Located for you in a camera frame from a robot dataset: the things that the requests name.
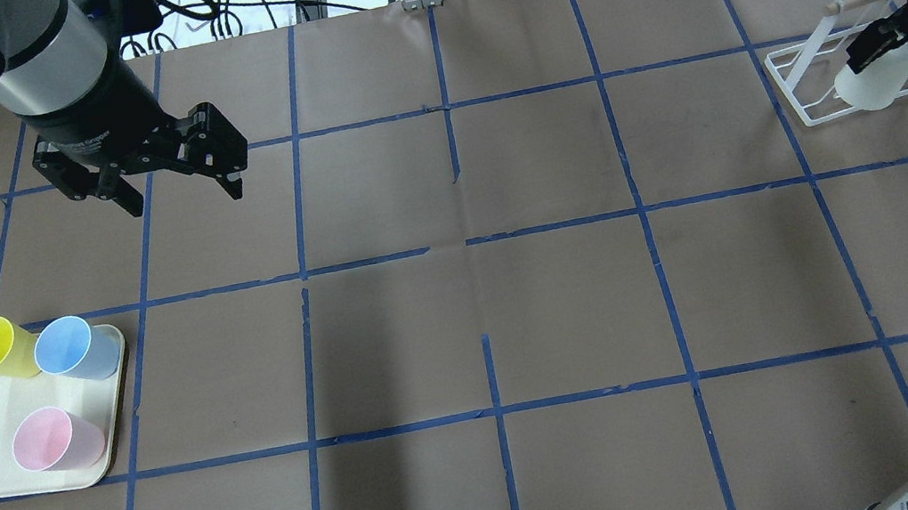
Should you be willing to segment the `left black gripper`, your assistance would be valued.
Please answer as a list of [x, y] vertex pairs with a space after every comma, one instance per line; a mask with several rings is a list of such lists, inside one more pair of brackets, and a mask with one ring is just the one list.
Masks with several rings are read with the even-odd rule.
[[36, 130], [33, 167], [49, 184], [68, 199], [111, 201], [138, 218], [144, 196], [120, 170], [178, 149], [179, 173], [211, 178], [232, 200], [243, 198], [248, 140], [218, 107], [196, 105], [177, 119], [124, 60], [104, 68], [79, 101], [26, 118]]

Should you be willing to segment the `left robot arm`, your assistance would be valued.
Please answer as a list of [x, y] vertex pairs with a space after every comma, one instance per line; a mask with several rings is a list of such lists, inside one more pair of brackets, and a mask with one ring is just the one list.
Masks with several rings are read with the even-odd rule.
[[[32, 166], [75, 201], [142, 215], [128, 176], [158, 171], [215, 180], [243, 197], [246, 136], [212, 103], [170, 116], [123, 60], [121, 39], [163, 23], [177, 0], [0, 0], [0, 105], [36, 133]], [[199, 0], [207, 19], [218, 11]]]

